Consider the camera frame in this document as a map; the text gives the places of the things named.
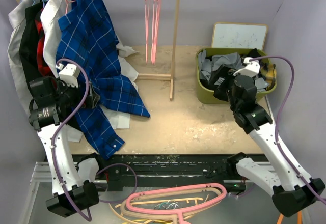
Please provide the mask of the grey button shirt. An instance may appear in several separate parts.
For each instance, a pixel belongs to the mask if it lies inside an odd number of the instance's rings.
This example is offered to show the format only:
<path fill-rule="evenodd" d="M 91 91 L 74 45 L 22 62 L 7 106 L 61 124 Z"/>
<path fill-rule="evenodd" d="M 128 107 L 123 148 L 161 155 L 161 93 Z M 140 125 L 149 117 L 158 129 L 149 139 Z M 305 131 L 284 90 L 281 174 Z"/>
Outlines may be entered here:
<path fill-rule="evenodd" d="M 209 85 L 208 82 L 211 78 L 211 73 L 217 71 L 221 65 L 226 65 L 237 71 L 245 67 L 245 58 L 257 58 L 260 56 L 261 54 L 256 48 L 251 49 L 245 54 L 233 52 L 230 54 L 216 54 L 211 56 L 208 56 L 207 50 L 204 49 L 197 55 L 199 81 L 203 87 L 209 90 L 215 90 L 221 85 L 224 78 L 220 77 L 213 85 Z M 255 76 L 255 86 L 258 92 L 269 91 L 273 89 L 276 84 L 276 66 L 272 63 L 266 63 L 263 60 L 259 60 L 258 62 L 260 64 L 260 71 L 259 74 Z"/>

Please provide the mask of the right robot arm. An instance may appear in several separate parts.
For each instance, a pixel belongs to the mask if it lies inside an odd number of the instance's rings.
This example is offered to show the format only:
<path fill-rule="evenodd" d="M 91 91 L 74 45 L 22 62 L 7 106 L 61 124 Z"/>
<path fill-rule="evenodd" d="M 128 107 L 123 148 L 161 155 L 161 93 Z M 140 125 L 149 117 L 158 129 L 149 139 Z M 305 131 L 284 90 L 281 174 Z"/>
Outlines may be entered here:
<path fill-rule="evenodd" d="M 229 159 L 227 175 L 232 179 L 243 176 L 251 180 L 271 196 L 285 217 L 322 201 L 320 195 L 325 183 L 320 178 L 312 178 L 278 136 L 272 118 L 256 101 L 254 79 L 237 75 L 226 65 L 213 71 L 208 83 L 213 85 L 219 78 L 223 78 L 223 82 L 215 89 L 215 98 L 230 104 L 235 122 L 256 142 L 274 169 L 271 173 L 246 154 L 238 153 Z"/>

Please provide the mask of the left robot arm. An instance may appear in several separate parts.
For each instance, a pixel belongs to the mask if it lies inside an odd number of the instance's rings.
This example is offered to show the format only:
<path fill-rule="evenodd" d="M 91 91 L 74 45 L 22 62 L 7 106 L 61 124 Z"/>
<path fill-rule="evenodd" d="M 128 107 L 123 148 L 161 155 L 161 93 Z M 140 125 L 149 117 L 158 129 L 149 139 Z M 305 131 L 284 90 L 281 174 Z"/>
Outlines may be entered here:
<path fill-rule="evenodd" d="M 47 209 L 61 217 L 88 210 L 99 202 L 94 181 L 103 177 L 105 167 L 96 155 L 74 164 L 63 122 L 81 101 L 79 90 L 50 76 L 37 78 L 29 86 L 29 123 L 43 144 L 51 172 L 53 197 L 46 201 Z"/>

